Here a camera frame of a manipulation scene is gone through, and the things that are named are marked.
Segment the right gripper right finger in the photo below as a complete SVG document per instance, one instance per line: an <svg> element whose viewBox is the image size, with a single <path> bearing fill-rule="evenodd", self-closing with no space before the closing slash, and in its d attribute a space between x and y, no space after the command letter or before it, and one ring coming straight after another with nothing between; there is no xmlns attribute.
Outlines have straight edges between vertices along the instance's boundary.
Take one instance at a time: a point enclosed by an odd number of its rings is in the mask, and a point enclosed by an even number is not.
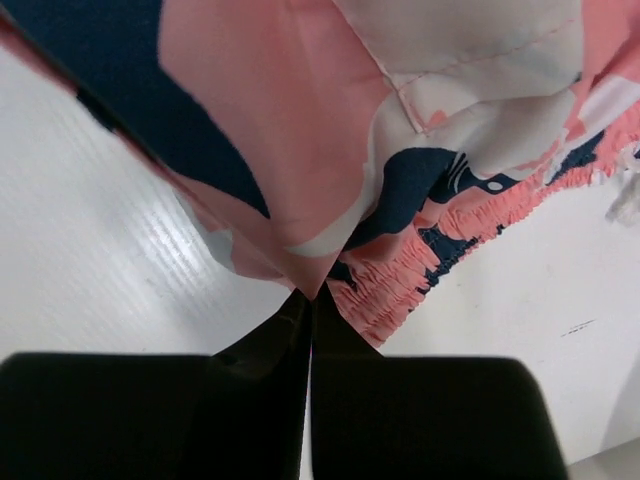
<svg viewBox="0 0 640 480"><path fill-rule="evenodd" d="M564 479L541 389L504 357L388 357L312 304L311 464L317 479Z"/></svg>

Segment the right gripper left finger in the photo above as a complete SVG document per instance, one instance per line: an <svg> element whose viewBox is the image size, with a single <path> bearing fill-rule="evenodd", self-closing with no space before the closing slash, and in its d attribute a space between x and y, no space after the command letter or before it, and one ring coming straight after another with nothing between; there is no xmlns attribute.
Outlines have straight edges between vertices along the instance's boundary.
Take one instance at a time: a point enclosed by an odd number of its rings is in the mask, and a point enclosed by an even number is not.
<svg viewBox="0 0 640 480"><path fill-rule="evenodd" d="M214 355L24 352L1 365L5 479L295 479L311 343L291 295Z"/></svg>

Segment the pink shark print shorts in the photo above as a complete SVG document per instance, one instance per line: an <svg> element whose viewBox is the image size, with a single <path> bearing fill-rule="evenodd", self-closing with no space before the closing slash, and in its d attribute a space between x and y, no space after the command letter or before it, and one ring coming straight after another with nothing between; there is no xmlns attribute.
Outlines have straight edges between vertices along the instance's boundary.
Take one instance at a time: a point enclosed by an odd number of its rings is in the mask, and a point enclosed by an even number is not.
<svg viewBox="0 0 640 480"><path fill-rule="evenodd" d="M635 1L5 1L1 44L215 259L382 345L477 244L639 155Z"/></svg>

